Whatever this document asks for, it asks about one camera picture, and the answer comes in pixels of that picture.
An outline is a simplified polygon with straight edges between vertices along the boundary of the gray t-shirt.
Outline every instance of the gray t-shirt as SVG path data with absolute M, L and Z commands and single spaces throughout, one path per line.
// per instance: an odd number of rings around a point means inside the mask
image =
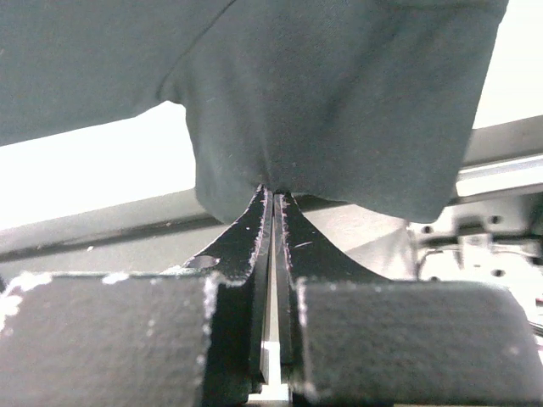
M 451 195 L 506 6 L 4 2 L 0 145 L 170 100 L 187 108 L 197 195 L 220 220 L 264 183 L 431 221 Z

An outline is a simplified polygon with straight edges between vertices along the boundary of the screw hole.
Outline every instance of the screw hole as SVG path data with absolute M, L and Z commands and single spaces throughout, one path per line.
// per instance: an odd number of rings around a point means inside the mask
M 498 224 L 502 223 L 502 221 L 503 221 L 503 218 L 501 216 L 498 216 L 498 215 L 494 215 L 494 216 L 491 216 L 489 218 L 489 223 L 491 225 L 498 225 Z
M 504 270 L 494 270 L 492 271 L 492 276 L 494 277 L 503 277 L 506 274 Z
M 190 259 L 187 263 L 185 263 L 184 267 L 187 267 L 188 269 L 207 269 L 209 267 L 213 267 L 214 265 L 218 265 L 219 261 L 221 261 L 221 259 L 202 255 L 197 256 L 194 259 Z

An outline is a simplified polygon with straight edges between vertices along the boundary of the dark gray fabric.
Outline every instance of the dark gray fabric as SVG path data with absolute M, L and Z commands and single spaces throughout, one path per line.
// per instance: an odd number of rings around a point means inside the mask
M 507 0 L 0 5 L 0 143 L 187 107 L 196 192 L 255 187 L 418 222 L 451 195 Z

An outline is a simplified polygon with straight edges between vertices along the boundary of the black plastic part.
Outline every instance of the black plastic part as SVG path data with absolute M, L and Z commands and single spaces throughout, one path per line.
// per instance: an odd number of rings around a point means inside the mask
M 541 401 L 535 340 L 507 290 L 388 281 L 322 237 L 292 197 L 274 204 L 279 330 L 291 338 L 282 363 L 294 392 L 317 405 Z
M 0 405 L 200 405 L 213 277 L 17 278 L 42 284 L 2 296 Z
M 0 405 L 247 401 L 262 381 L 271 223 L 272 195 L 260 188 L 187 261 L 199 268 L 14 278 L 0 297 Z

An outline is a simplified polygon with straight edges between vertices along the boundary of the white dust speck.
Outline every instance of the white dust speck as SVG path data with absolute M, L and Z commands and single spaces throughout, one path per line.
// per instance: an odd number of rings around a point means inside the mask
M 267 209 L 267 206 L 268 206 L 267 199 L 264 199 L 262 201 L 262 203 L 264 204 L 264 213 L 265 213 L 266 209 Z M 266 223 L 266 217 L 262 216 L 262 219 L 260 219 L 260 229 L 259 229 L 259 232 L 258 232 L 258 236 L 255 239 L 255 250 L 251 254 L 251 257 L 249 258 L 249 265 L 250 265 L 251 269 L 253 269 L 255 267 L 256 260 L 258 258 L 258 254 L 260 252 L 260 248 L 262 247 L 262 241 L 264 239 L 264 225 L 265 225 L 265 223 Z
M 18 295 L 9 295 L 0 297 L 0 331 L 6 327 L 6 320 L 9 316 L 15 316 L 19 313 L 19 305 L 23 298 Z
M 313 242 L 305 242 L 305 243 L 300 243 L 300 244 L 297 244 L 296 246 L 294 246 L 294 248 L 303 248 L 304 246 L 307 246 L 308 244 L 312 244 Z
M 42 286 L 50 283 L 53 280 L 50 274 L 32 274 L 28 271 L 24 271 L 20 276 L 15 277 L 11 282 L 9 282 L 8 287 L 6 288 L 6 293 L 13 291 L 14 288 L 19 288 L 21 291 L 30 291 L 37 286 Z
M 130 276 L 128 273 L 125 273 L 124 271 L 120 273 L 111 273 L 108 274 L 106 277 L 102 279 L 103 284 L 115 284 L 116 282 L 123 282 L 124 280 L 128 280 Z
M 180 265 L 173 265 L 172 267 L 168 267 L 166 270 L 162 271 L 160 274 L 168 274 L 168 273 L 174 273 L 176 271 L 179 271 L 182 269 Z

